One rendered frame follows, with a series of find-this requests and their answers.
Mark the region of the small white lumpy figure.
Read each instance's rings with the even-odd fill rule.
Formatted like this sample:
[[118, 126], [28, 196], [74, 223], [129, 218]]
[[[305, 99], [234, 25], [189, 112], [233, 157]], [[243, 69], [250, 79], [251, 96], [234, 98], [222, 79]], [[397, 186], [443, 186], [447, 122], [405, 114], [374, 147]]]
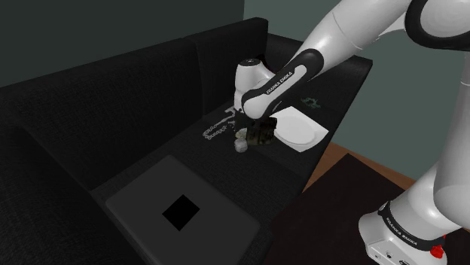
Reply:
[[247, 129], [242, 128], [235, 133], [234, 147], [235, 150], [239, 153], [243, 153], [248, 149], [248, 142], [246, 140]]

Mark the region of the dark mottled box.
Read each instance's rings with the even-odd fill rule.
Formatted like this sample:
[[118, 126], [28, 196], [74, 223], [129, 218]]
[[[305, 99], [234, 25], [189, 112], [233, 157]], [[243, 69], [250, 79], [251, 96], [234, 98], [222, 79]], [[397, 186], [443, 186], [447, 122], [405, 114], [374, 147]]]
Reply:
[[248, 145], [269, 145], [274, 138], [277, 119], [275, 117], [267, 117], [253, 121], [247, 127], [246, 141]]

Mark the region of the white square plate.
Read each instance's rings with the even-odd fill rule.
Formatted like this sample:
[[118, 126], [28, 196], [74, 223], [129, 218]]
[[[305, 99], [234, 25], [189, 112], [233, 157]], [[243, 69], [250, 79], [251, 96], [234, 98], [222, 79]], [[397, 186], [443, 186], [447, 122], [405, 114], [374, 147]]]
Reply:
[[327, 136], [329, 131], [293, 106], [271, 115], [277, 119], [275, 137], [301, 153], [311, 149]]

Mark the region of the grey laptop with black square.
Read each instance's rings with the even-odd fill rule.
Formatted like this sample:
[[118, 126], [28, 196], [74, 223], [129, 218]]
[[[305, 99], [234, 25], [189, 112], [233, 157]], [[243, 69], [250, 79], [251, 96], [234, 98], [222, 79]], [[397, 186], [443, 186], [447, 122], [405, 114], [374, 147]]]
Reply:
[[106, 205], [154, 265], [237, 265], [260, 227], [171, 155]]

